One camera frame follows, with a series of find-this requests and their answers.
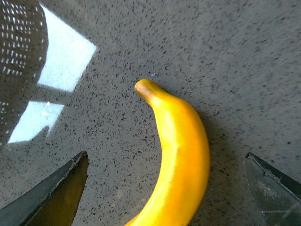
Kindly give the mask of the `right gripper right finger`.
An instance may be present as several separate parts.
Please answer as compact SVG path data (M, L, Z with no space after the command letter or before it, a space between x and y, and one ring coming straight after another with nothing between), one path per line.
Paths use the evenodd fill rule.
M267 226L301 224L301 184L257 155L245 154L244 170L252 197Z

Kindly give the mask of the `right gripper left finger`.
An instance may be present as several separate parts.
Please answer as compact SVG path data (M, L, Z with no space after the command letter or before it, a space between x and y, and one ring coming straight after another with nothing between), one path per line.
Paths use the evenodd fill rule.
M0 210L2 226L70 226L77 213L88 169L82 151L30 191Z

